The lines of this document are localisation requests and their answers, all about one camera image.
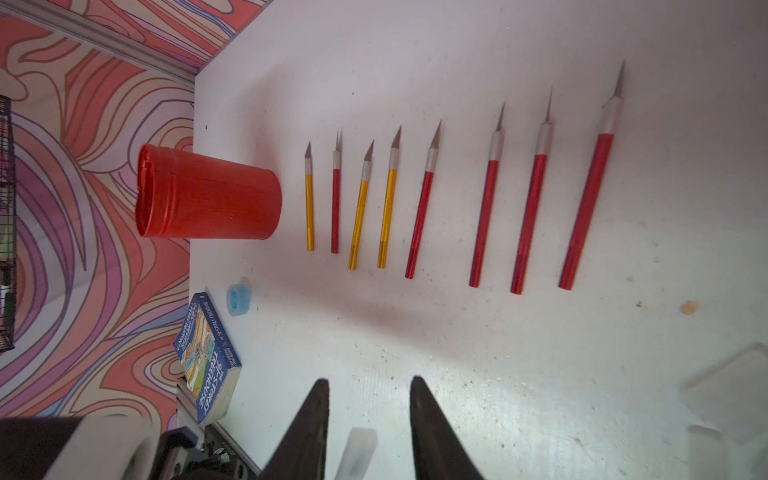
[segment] patterned wallpaper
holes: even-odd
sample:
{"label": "patterned wallpaper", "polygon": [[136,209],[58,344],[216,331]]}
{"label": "patterned wallpaper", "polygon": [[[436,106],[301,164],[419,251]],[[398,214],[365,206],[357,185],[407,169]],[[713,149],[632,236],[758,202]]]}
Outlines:
{"label": "patterned wallpaper", "polygon": [[266,0],[48,0],[195,68]]}
{"label": "patterned wallpaper", "polygon": [[2,15],[0,94],[13,100],[18,175],[0,416],[142,415],[159,434],[175,425],[189,242],[138,236],[136,160],[145,142],[191,150],[193,92]]}

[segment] blue tape roll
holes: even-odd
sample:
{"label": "blue tape roll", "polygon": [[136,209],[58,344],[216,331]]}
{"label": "blue tape roll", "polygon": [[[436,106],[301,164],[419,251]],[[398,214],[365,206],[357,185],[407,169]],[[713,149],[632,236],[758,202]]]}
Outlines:
{"label": "blue tape roll", "polygon": [[227,310],[231,316],[243,315],[250,307],[250,291],[242,283],[230,285],[227,289]]}

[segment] wire basket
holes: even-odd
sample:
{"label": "wire basket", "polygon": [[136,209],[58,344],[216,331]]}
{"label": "wire basket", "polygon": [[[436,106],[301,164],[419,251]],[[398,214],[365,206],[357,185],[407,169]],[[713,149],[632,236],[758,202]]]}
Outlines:
{"label": "wire basket", "polygon": [[0,95],[0,353],[13,348],[16,317],[16,156],[11,99]]}

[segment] white plastic piece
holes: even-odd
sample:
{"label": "white plastic piece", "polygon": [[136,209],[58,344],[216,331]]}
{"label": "white plastic piece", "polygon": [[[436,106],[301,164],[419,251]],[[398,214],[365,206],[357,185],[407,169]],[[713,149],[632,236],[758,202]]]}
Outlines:
{"label": "white plastic piece", "polygon": [[389,151],[389,169],[397,170],[398,165],[400,165],[400,149],[393,148]]}
{"label": "white plastic piece", "polygon": [[755,344],[688,380],[680,400],[738,444],[768,432],[768,346]]}
{"label": "white plastic piece", "polygon": [[536,140],[536,155],[547,155],[552,148],[552,137],[554,136],[554,124],[547,121],[538,129],[538,139]]}
{"label": "white plastic piece", "polygon": [[435,165],[437,165],[437,148],[430,148],[427,152],[427,168],[424,171],[435,173]]}
{"label": "white plastic piece", "polygon": [[621,105],[624,101],[619,97],[611,97],[603,106],[603,123],[600,125],[600,134],[615,134],[619,125]]}
{"label": "white plastic piece", "polygon": [[371,177],[371,162],[364,161],[362,163],[362,181],[367,182]]}
{"label": "white plastic piece", "polygon": [[488,161],[501,160],[503,150],[504,132],[497,130],[491,135],[491,151],[488,152]]}
{"label": "white plastic piece", "polygon": [[149,476],[155,453],[157,433],[148,419],[87,416],[43,479],[140,480]]}
{"label": "white plastic piece", "polygon": [[368,471],[379,437],[373,429],[352,429],[341,455],[336,480],[362,480]]}
{"label": "white plastic piece", "polygon": [[688,472],[690,480],[726,480],[728,445],[722,433],[698,425],[688,427]]}

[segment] red plastic cup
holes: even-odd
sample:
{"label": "red plastic cup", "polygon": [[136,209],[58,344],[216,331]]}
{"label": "red plastic cup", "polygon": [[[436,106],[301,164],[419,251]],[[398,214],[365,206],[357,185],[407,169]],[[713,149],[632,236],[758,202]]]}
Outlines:
{"label": "red plastic cup", "polygon": [[137,182],[142,237],[263,240],[280,221],[280,182],[263,168],[145,144]]}

